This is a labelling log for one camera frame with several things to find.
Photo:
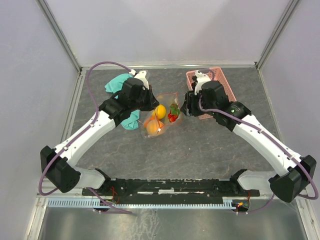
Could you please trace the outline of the clear zip top bag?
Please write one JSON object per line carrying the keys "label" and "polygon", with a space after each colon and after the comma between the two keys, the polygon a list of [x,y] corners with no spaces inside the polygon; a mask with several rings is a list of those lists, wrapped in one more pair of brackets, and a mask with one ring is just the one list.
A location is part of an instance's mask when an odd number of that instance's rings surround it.
{"label": "clear zip top bag", "polygon": [[177,92],[159,94],[156,100],[159,105],[147,113],[142,123],[141,134],[145,138],[158,137],[183,121]]}

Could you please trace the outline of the yellow lemon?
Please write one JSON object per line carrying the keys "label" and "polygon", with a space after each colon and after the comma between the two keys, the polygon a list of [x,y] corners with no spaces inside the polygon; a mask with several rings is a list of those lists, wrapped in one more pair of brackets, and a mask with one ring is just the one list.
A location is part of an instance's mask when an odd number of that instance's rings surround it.
{"label": "yellow lemon", "polygon": [[166,107],[164,105],[160,104],[152,112],[152,116],[157,117],[159,120],[161,120],[166,116],[166,113],[167,113]]}

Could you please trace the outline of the orange persimmon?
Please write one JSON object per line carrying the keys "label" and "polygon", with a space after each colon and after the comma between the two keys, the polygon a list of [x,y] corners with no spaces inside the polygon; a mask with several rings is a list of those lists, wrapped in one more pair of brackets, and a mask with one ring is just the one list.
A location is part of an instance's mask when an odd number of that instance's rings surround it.
{"label": "orange persimmon", "polygon": [[143,127],[144,128],[147,128],[148,124],[150,121],[152,121],[154,118],[153,117],[149,117],[148,119],[146,119],[143,123]]}

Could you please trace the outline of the yellow orange peach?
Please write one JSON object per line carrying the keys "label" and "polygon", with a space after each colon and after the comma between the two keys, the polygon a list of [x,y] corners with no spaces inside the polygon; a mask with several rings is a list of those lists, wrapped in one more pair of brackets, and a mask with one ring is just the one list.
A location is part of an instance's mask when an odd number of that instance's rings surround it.
{"label": "yellow orange peach", "polygon": [[155,137],[165,132],[165,125],[163,122],[154,119],[147,124],[146,131],[149,136]]}

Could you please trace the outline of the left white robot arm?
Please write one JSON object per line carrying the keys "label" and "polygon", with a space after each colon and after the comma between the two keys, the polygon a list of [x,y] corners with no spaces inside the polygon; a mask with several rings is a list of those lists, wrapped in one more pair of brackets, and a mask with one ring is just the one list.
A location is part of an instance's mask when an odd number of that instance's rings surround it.
{"label": "left white robot arm", "polygon": [[79,168],[77,162],[90,147],[127,119],[133,111],[152,111],[158,105],[144,71],[128,78],[121,90],[105,100],[98,107],[97,114],[70,138],[54,148],[45,146],[40,151],[42,172],[62,193],[75,187],[89,187],[99,195],[106,195],[111,189],[108,176],[97,168]]}

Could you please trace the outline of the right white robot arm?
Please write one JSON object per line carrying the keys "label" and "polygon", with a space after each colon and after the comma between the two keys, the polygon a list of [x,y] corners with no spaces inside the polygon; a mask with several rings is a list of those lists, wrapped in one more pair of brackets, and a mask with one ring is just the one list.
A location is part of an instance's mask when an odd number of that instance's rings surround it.
{"label": "right white robot arm", "polygon": [[258,151],[275,172],[267,184],[280,200],[290,203],[297,196],[309,200],[319,198],[313,181],[317,161],[311,155],[301,156],[283,144],[243,103],[229,100],[218,81],[198,82],[193,90],[186,92],[181,111],[186,116],[213,116],[219,125]]}

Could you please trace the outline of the red strawberries with leaves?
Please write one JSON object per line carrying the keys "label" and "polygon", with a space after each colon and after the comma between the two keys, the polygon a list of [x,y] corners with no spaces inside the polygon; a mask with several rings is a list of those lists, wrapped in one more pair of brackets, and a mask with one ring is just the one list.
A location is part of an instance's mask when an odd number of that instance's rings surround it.
{"label": "red strawberries with leaves", "polygon": [[178,117],[180,116],[180,108],[176,103],[172,103],[169,106],[169,113],[167,114],[167,118],[169,119],[170,123],[175,122]]}

